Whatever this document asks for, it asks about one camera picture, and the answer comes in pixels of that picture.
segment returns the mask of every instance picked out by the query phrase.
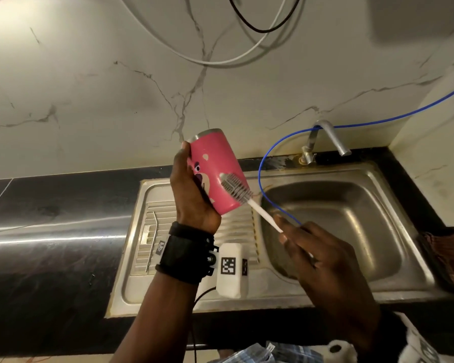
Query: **faucet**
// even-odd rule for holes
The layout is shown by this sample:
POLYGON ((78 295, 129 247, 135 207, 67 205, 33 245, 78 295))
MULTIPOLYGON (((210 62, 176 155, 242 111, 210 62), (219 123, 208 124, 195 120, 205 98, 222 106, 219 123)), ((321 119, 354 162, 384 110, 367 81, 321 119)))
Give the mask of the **faucet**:
POLYGON ((342 157, 351 154, 351 150, 341 142, 337 134, 334 132, 334 127, 331 122, 325 119, 319 119, 313 126, 314 130, 309 133, 308 143, 301 148, 303 151, 303 155, 301 156, 301 158, 299 158, 301 164, 311 164, 315 162, 316 154, 313 153, 313 150, 315 148, 318 131, 320 130, 319 127, 324 128, 328 137, 331 139, 331 141, 333 141, 334 146, 336 146, 338 153, 340 153, 342 157))

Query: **stainless steel sink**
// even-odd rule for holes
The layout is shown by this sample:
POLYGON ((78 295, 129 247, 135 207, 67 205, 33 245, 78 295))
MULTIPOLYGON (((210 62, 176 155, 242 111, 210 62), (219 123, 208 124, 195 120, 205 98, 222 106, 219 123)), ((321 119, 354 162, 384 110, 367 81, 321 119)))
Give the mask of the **stainless steel sink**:
MULTIPOLYGON (((260 194, 257 172, 245 175, 254 199, 269 213, 276 213, 260 194)), ((436 285, 414 242, 417 231, 374 165, 264 171, 262 186, 272 201, 301 222, 314 221, 350 243, 377 301, 450 297, 436 285)), ((155 254, 150 256, 156 245, 155 235, 167 237, 175 217, 169 180, 144 181, 107 317, 137 313, 153 278, 153 266, 158 262, 155 254)), ((223 216, 215 238, 217 245, 224 242, 249 245, 249 294, 246 299, 226 299, 214 291, 198 302, 194 312, 312 305, 296 280, 291 260, 278 242, 278 233, 257 213, 252 213, 248 205, 223 216)), ((215 282, 216 272, 202 280, 198 293, 215 286, 215 282)))

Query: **brush bristles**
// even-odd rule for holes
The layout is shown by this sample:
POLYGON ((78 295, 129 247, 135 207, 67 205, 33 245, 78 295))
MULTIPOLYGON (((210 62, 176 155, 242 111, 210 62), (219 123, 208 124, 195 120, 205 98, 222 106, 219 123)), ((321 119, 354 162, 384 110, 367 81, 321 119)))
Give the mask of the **brush bristles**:
POLYGON ((224 187, 235 201, 245 204, 252 197, 252 191, 246 188, 240 178, 234 173, 222 173, 220 175, 220 181, 222 187, 224 187))

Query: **granite countertop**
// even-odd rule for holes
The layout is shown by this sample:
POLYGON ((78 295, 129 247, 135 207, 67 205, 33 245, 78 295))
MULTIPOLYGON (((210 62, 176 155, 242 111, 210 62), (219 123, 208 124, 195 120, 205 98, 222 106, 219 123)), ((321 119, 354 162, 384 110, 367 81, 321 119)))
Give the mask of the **granite countertop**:
MULTIPOLYGON (((293 166, 278 157, 267 168, 293 166)), ((375 162, 419 231, 444 227, 387 148, 320 153, 319 164, 375 162)), ((239 161, 257 170, 260 158, 239 161)), ((171 166, 0 180, 0 356, 113 353, 133 318, 104 318, 142 179, 171 166)), ((387 305, 405 312, 443 354, 454 355, 454 299, 387 305)), ((197 313, 195 341, 244 348, 266 340, 323 344, 315 308, 197 313), (291 329, 305 321, 306 329, 291 329)))

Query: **white brush handle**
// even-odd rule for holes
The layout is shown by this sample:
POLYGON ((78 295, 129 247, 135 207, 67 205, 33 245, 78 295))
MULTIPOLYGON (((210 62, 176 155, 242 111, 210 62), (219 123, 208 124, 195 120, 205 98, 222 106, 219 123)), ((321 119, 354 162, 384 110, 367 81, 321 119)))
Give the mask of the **white brush handle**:
POLYGON ((253 199, 249 199, 247 202, 255 211, 259 213, 260 216, 262 216, 264 219, 267 220, 267 222, 274 227, 275 230, 277 230, 279 233, 282 233, 283 231, 281 228, 278 227, 274 219, 272 219, 272 216, 267 213, 266 210, 264 210, 257 202, 255 202, 253 199))

